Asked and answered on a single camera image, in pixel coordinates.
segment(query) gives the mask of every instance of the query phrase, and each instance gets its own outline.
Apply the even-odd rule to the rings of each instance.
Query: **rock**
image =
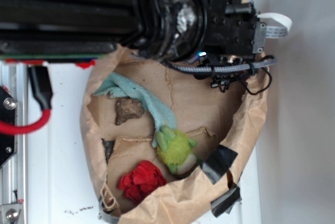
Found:
[[[143,113],[144,109],[140,100],[129,97],[120,98],[116,103],[115,124],[119,126],[128,119],[141,118]]]

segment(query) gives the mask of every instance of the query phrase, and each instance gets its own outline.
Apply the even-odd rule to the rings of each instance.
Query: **wire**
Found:
[[[278,62],[278,59],[273,55],[268,55],[261,59],[260,62],[253,63],[253,68],[260,69],[270,65],[273,65]],[[189,67],[189,66],[179,66],[173,64],[169,61],[162,61],[162,64],[165,66],[177,70],[182,73],[186,74],[230,74],[240,71],[246,71],[251,69],[251,65],[239,64],[239,65],[232,65],[232,66],[204,66],[204,67]]]
[[[26,134],[42,128],[48,121],[51,110],[46,109],[42,112],[42,117],[35,123],[27,126],[15,126],[0,121],[0,133],[7,135]]]
[[[257,95],[257,94],[259,94],[259,93],[265,91],[266,89],[268,89],[268,88],[270,87],[270,85],[272,84],[272,75],[270,74],[270,72],[267,71],[266,68],[261,68],[261,69],[262,69],[263,71],[265,71],[266,74],[269,76],[269,83],[267,84],[267,86],[266,86],[264,89],[261,89],[260,91],[258,91],[258,92],[256,92],[256,93],[251,92],[251,90],[249,90],[248,86],[242,81],[242,79],[241,79],[239,76],[237,76],[237,75],[234,74],[234,77],[235,77],[235,78],[236,78],[236,79],[237,79],[237,80],[244,86],[244,88],[247,90],[247,92],[248,92],[249,94],[251,94],[251,95]]]

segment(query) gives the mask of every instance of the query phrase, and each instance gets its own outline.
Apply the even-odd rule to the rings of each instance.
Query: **black connector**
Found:
[[[48,68],[32,66],[28,69],[29,79],[34,99],[39,103],[41,110],[51,109],[52,88]]]

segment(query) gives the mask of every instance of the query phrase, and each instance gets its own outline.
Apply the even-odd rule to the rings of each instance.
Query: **red wire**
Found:
[[[8,135],[25,134],[42,128],[48,121],[51,110],[47,109],[42,112],[42,117],[35,123],[28,126],[15,126],[0,121],[0,133]]]

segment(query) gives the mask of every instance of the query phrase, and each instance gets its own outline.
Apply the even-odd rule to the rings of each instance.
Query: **black mount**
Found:
[[[12,97],[0,86],[0,121],[15,124],[15,109],[5,107],[5,100]],[[0,168],[16,153],[15,136],[0,133]]]

